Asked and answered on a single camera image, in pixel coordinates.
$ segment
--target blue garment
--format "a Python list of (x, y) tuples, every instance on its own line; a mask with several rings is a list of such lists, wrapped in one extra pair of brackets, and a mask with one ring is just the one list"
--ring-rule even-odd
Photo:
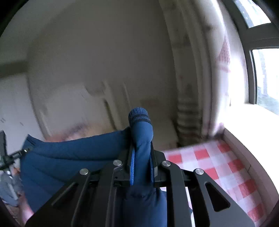
[(33, 151), (21, 159), (21, 178), (28, 203), (36, 212), (80, 169), (101, 169), (134, 143), (133, 186), (118, 190), (118, 226), (167, 226), (167, 203), (153, 187), (150, 145), (153, 129), (147, 111), (129, 114), (130, 128), (73, 141), (47, 143), (27, 137), (23, 148)]

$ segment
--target red and white checkered cloth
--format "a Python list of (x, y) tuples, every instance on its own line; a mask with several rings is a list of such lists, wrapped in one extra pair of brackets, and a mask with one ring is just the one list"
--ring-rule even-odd
[(167, 160), (182, 169), (203, 169), (248, 214), (256, 227), (266, 219), (254, 181), (224, 141), (215, 140), (163, 152)]

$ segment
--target window frame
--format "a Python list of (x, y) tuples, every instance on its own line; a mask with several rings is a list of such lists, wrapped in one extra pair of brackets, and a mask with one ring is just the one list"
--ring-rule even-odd
[(249, 103), (257, 104), (257, 77), (253, 49), (279, 48), (279, 22), (271, 9), (261, 0), (252, 0), (267, 15), (271, 23), (249, 28), (235, 0), (221, 0), (229, 12), (242, 42), (247, 73)]

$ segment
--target silver screw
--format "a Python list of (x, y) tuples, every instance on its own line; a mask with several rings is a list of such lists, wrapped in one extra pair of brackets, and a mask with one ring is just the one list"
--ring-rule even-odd
[(162, 165), (168, 167), (170, 166), (170, 161), (162, 161)]
[(88, 174), (88, 173), (89, 173), (89, 171), (88, 171), (88, 169), (86, 169), (86, 168), (80, 170), (80, 174), (81, 174), (81, 175), (86, 175), (86, 174)]
[(196, 174), (203, 175), (204, 171), (200, 168), (195, 170)]
[(122, 164), (122, 161), (116, 159), (116, 160), (113, 161), (113, 164), (114, 164), (115, 166), (120, 166), (120, 165)]

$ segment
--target knit cuff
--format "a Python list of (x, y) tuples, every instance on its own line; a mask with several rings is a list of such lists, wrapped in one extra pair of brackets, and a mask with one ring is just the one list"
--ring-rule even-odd
[(131, 112), (129, 113), (128, 120), (129, 120), (130, 127), (132, 127), (135, 123), (140, 121), (145, 121), (151, 124), (146, 109), (141, 107), (132, 109)]

